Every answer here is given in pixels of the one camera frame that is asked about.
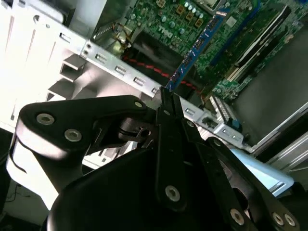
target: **green circuit board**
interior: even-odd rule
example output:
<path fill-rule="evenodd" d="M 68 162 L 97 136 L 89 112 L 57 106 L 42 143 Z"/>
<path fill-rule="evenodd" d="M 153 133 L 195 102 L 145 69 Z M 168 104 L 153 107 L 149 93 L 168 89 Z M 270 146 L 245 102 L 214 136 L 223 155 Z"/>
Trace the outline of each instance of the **green circuit board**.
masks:
<path fill-rule="evenodd" d="M 285 31 L 287 28 L 285 35 L 281 38 L 277 47 L 260 62 L 256 71 L 262 69 L 270 61 L 271 57 L 302 27 L 297 22 L 307 13 L 308 9 L 308 4 L 304 5 L 295 0 L 260 0 L 259 3 L 260 9 L 258 13 L 220 56 L 219 62 L 212 66 L 210 63 L 213 58 L 258 4 L 258 0 L 226 1 L 225 7 L 230 8 L 228 19 L 214 35 L 210 44 L 195 64 L 199 76 L 197 76 L 198 79 L 193 79 L 193 81 L 202 83 L 201 90 L 204 96 L 213 91 L 219 97 L 229 101 L 236 98 L 238 93 L 252 80 L 252 76 L 245 76 L 244 80 L 237 82 L 236 79 L 230 80 L 229 76 L 234 70 L 234 64 L 240 55 L 279 15 L 279 10 L 273 5 L 288 5 L 292 12 L 272 36 Z M 212 15 L 195 1 L 137 0 L 127 18 L 128 21 L 125 26 L 131 31 L 143 30 L 170 49 L 184 56 L 193 46 Z"/>
<path fill-rule="evenodd" d="M 279 37 L 280 40 L 275 45 L 275 47 L 271 50 L 271 52 L 254 68 L 254 73 L 258 73 L 263 67 L 265 67 L 271 59 L 287 44 L 299 31 L 303 24 L 300 22 L 300 19 L 304 17 L 308 12 L 308 4 L 301 4 L 294 0 L 279 0 L 275 1 L 276 3 L 282 3 L 288 5 L 291 8 L 290 15 L 286 18 L 286 20 L 282 23 L 282 25 L 277 29 L 273 37 L 278 36 L 279 34 L 284 34 Z M 251 60 L 246 68 L 250 67 L 250 64 L 253 63 L 254 60 Z M 237 81 L 228 81 L 227 76 L 225 79 L 220 81 L 214 88 L 213 92 L 223 98 L 225 101 L 231 101 L 235 99 L 238 94 L 249 84 L 249 82 L 254 78 L 252 75 L 247 75 L 242 82 Z"/>

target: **metal screw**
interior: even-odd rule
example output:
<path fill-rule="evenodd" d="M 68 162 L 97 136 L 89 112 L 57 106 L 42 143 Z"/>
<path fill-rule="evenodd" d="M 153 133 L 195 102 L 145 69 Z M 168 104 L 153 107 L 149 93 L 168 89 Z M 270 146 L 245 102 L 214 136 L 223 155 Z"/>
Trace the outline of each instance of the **metal screw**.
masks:
<path fill-rule="evenodd" d="M 296 226 L 295 221 L 288 214 L 285 214 L 284 217 L 291 226 Z"/>
<path fill-rule="evenodd" d="M 172 185 L 168 185 L 165 189 L 166 195 L 167 197 L 173 201 L 173 202 L 177 202 L 180 200 L 180 193 L 178 191 L 178 189 Z"/>
<path fill-rule="evenodd" d="M 37 116 L 37 121 L 43 125 L 50 125 L 54 123 L 54 118 L 50 114 L 41 113 Z"/>
<path fill-rule="evenodd" d="M 164 113 L 166 114 L 166 115 L 170 115 L 170 112 L 169 111 L 166 111 L 166 110 L 164 110 Z"/>
<path fill-rule="evenodd" d="M 277 224 L 279 224 L 281 226 L 283 225 L 283 220 L 277 213 L 273 213 L 272 216 L 273 216 L 274 220 L 277 222 Z"/>
<path fill-rule="evenodd" d="M 193 122 L 192 122 L 192 121 L 190 121 L 190 120 L 188 120 L 188 121 L 187 121 L 187 124 L 188 124 L 189 126 L 191 126 L 192 128 L 194 127 Z"/>
<path fill-rule="evenodd" d="M 81 133 L 75 129 L 66 130 L 64 135 L 65 135 L 65 138 L 71 142 L 78 142 L 82 138 Z"/>
<path fill-rule="evenodd" d="M 243 216 L 241 215 L 241 213 L 237 209 L 235 209 L 235 208 L 231 209 L 230 214 L 231 214 L 231 217 L 233 218 L 233 220 L 236 223 L 238 223 L 241 226 L 245 224 L 245 220 L 244 220 Z"/>
<path fill-rule="evenodd" d="M 217 140 L 217 139 L 214 139 L 214 144 L 216 144 L 218 147 L 220 147 L 220 146 L 221 146 L 221 144 L 220 144 L 219 140 Z"/>
<path fill-rule="evenodd" d="M 142 104 L 139 103 L 138 101 L 135 102 L 135 105 L 136 105 L 137 107 L 142 107 Z"/>

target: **black cable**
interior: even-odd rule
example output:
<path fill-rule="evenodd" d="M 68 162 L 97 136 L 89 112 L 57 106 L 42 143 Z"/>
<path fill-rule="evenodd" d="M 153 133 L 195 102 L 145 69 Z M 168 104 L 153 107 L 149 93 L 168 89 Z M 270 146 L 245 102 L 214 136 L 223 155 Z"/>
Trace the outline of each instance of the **black cable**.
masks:
<path fill-rule="evenodd" d="M 9 200 L 9 201 L 6 201 L 5 203 L 8 203 L 8 202 L 13 202 L 15 199 L 16 199 L 16 195 L 18 194 L 18 195 L 20 195 L 20 196 L 23 196 L 23 197 L 30 197 L 29 195 L 28 196 L 24 196 L 24 195 L 21 195 L 20 193 L 18 193 L 17 192 L 17 187 L 18 186 L 20 186 L 20 184 L 16 184 L 16 186 L 15 186 L 15 192 L 14 193 L 12 193 L 8 198 L 11 198 L 12 197 L 12 195 L 14 195 L 14 198 L 12 199 L 12 200 Z"/>
<path fill-rule="evenodd" d="M 16 199 L 17 187 L 18 187 L 18 184 L 16 184 L 16 186 L 15 186 L 14 199 L 12 199 L 12 200 L 10 200 L 10 201 L 5 201 L 5 203 L 7 203 L 7 202 L 13 202 L 13 201 Z"/>

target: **blue pcie slot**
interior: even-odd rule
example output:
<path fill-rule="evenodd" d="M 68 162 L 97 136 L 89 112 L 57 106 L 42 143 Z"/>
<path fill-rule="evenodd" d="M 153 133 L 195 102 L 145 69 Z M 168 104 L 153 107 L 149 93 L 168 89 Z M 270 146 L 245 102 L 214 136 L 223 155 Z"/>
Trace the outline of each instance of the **blue pcie slot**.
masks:
<path fill-rule="evenodd" d="M 255 6 L 254 10 L 251 11 L 251 13 L 244 19 L 244 21 L 242 21 L 242 23 L 239 25 L 236 31 L 234 31 L 231 37 L 227 40 L 225 45 L 223 45 L 220 51 L 212 59 L 212 61 L 210 62 L 212 66 L 215 66 L 218 63 L 219 58 L 224 53 L 224 51 L 231 45 L 231 43 L 238 36 L 241 30 L 254 18 L 254 16 L 258 13 L 259 9 L 260 9 L 260 0 L 257 0 L 257 5 Z"/>
<path fill-rule="evenodd" d="M 210 42 L 215 32 L 219 29 L 223 23 L 225 17 L 229 12 L 229 8 L 223 8 L 216 11 L 212 19 L 208 22 L 205 29 L 201 32 L 199 38 L 194 43 L 191 50 L 186 54 L 184 60 L 179 65 L 170 81 L 167 83 L 167 88 L 173 91 L 184 79 L 190 68 L 197 61 L 200 54 L 203 52 L 207 44 Z"/>

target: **red and black wire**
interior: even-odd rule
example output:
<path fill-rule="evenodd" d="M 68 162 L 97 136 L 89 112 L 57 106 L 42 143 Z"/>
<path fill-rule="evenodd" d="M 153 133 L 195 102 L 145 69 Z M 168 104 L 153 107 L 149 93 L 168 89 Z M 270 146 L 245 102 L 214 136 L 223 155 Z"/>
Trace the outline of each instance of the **red and black wire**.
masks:
<path fill-rule="evenodd" d="M 151 69 L 151 70 L 153 70 L 153 71 L 159 73 L 159 74 L 160 74 L 161 76 L 163 76 L 163 77 L 166 77 L 166 78 L 170 78 L 170 77 L 171 77 L 168 73 L 164 73 L 162 70 L 156 68 L 154 65 L 148 65 L 148 64 L 146 64 L 146 63 L 139 62 L 139 61 L 137 61 L 136 59 L 128 58 L 127 56 L 124 56 L 122 59 L 123 59 L 123 61 L 135 63 L 135 64 L 138 65 L 138 66 L 143 66 L 143 67 L 145 67 L 145 68 L 147 68 L 147 69 Z M 194 86 L 192 83 L 190 83 L 190 82 L 187 82 L 187 81 L 185 81 L 185 80 L 182 80 L 182 81 L 181 81 L 181 84 L 185 84 L 187 87 L 189 87 L 189 88 L 195 90 L 195 91 L 198 92 L 198 93 L 201 93 L 201 91 L 200 91 L 196 86 Z"/>

